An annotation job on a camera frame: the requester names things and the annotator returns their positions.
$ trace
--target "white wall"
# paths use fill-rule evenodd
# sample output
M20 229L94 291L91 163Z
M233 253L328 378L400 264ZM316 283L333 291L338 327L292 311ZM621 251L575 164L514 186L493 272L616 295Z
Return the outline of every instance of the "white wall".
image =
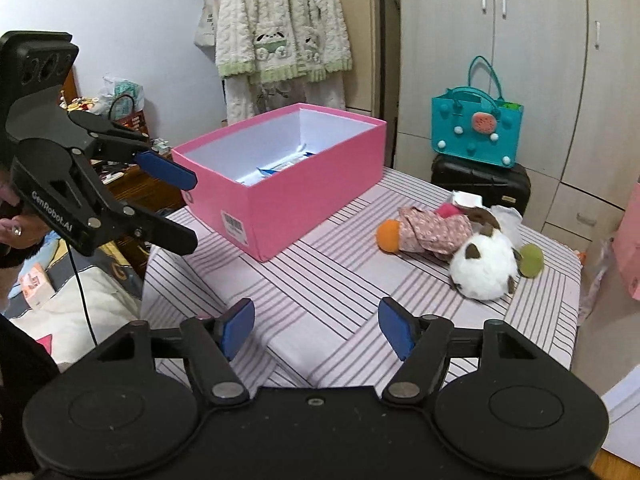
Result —
M97 94L107 73L142 84L151 134L176 146L226 117L215 63L193 44L201 10L202 0L0 0L0 36L69 32L79 92Z

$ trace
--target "green plush foot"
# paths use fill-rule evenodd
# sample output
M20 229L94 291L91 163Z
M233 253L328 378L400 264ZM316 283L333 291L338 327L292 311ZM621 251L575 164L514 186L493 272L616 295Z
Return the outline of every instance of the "green plush foot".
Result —
M518 270L520 274L525 278L535 278L542 272L545 266L545 257L540 249L535 244L527 244L520 248L520 261L518 263Z

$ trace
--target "striped tablecloth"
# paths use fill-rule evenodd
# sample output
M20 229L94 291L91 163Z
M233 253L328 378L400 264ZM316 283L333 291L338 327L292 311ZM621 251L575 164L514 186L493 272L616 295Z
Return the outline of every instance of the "striped tablecloth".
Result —
M521 278L512 296L467 300L448 284L447 265L416 254L382 253L376 228L397 218L400 206L437 208L447 191L394 170L267 263L243 253L191 215L171 218L198 235L198 249L177 256L154 248L143 291L142 317L153 328L192 316L218 316L243 297L255 303L255 328L232 362L247 388L355 386L380 392L400 366L380 332L376 310L391 296L414 315L434 313L458 327L481 328L504 319L565 367L574 349L580 262L566 247L522 227L524 242L539 245L545 269ZM447 381L477 366L453 359ZM158 370L185 381L179 360Z

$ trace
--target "white wardrobe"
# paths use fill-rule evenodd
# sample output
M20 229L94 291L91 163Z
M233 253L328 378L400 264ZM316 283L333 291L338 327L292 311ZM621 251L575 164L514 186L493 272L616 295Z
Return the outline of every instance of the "white wardrobe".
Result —
M395 167L429 180L431 98L491 60L524 104L525 224L583 249L613 231L640 175L640 0L401 0ZM495 95L488 74L474 86Z

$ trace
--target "orange plush beak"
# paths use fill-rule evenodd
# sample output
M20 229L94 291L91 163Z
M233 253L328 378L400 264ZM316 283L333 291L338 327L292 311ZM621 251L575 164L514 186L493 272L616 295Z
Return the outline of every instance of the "orange plush beak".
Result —
M397 253L400 250L400 222L385 220L376 231L378 247L385 253Z

